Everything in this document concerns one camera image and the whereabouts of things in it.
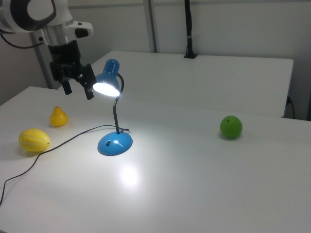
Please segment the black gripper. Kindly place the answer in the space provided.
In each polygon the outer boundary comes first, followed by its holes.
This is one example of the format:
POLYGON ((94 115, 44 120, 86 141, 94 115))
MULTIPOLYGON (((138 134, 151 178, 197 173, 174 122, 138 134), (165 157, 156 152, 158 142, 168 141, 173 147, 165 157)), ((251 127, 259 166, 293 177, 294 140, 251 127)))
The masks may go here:
POLYGON ((50 68, 66 95, 72 93, 69 81, 74 79, 85 91, 86 98, 94 98, 93 85, 97 82, 90 64, 81 64, 81 54, 76 40, 58 46, 48 46, 52 56, 50 68))

